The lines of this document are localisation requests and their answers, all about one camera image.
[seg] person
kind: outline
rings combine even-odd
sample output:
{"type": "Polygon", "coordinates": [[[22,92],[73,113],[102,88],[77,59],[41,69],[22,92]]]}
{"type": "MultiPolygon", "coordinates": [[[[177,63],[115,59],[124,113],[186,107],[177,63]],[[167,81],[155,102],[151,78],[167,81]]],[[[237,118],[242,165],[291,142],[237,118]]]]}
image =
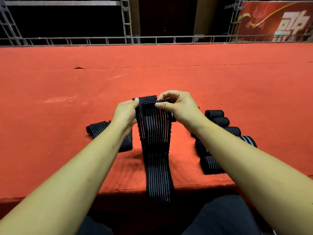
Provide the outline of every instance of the person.
{"type": "MultiPolygon", "coordinates": [[[[155,106],[172,112],[201,140],[278,234],[313,234],[310,178],[209,121],[188,92],[166,91],[158,100],[166,98],[174,103],[155,106]]],[[[0,221],[0,234],[91,235],[91,230],[111,234],[99,224],[90,233],[84,232],[92,223],[85,217],[123,138],[136,123],[138,101],[120,103],[106,130],[0,221]]],[[[251,235],[260,231],[239,196],[223,196],[206,204],[183,234],[251,235]]]]}

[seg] forearm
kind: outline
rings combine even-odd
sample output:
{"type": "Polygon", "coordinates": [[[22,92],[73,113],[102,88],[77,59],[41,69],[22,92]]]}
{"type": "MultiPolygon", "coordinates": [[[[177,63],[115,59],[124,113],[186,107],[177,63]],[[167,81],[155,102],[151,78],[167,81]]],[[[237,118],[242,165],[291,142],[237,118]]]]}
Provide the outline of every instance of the forearm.
{"type": "Polygon", "coordinates": [[[311,233],[310,178],[233,136],[205,116],[197,124],[197,137],[274,229],[281,234],[311,233]]]}
{"type": "Polygon", "coordinates": [[[110,125],[0,221],[0,234],[75,234],[100,189],[123,131],[110,125]]]}

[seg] person's left arm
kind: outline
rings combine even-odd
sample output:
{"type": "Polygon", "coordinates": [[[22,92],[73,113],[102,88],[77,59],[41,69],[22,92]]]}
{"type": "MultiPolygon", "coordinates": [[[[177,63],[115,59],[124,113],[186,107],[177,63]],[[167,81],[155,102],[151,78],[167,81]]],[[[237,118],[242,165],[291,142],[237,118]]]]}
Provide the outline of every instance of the person's left arm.
{"type": "Polygon", "coordinates": [[[124,137],[136,123],[138,102],[120,103],[106,130],[0,221],[0,234],[76,234],[124,137]]]}

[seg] white scuff mark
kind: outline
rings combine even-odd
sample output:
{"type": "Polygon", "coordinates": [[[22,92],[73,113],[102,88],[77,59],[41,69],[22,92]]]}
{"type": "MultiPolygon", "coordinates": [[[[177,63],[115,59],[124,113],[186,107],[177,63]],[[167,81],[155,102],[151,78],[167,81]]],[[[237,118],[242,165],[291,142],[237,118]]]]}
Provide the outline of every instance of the white scuff mark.
{"type": "Polygon", "coordinates": [[[115,77],[108,78],[107,80],[114,79],[114,78],[118,78],[118,77],[122,77],[122,76],[125,76],[125,75],[126,75],[126,74],[117,75],[117,76],[115,76],[115,77]]]}
{"type": "Polygon", "coordinates": [[[73,102],[74,100],[76,100],[76,98],[77,98],[76,96],[60,96],[60,97],[50,98],[44,102],[45,103],[73,102]]]}

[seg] person's right arm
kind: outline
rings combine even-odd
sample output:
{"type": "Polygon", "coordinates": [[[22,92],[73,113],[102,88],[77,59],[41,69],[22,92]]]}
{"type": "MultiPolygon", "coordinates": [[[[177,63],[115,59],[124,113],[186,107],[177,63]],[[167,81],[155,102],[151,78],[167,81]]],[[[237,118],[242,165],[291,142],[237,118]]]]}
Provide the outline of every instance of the person's right arm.
{"type": "Polygon", "coordinates": [[[188,92],[156,103],[194,133],[278,234],[313,234],[313,180],[208,120],[188,92]]]}

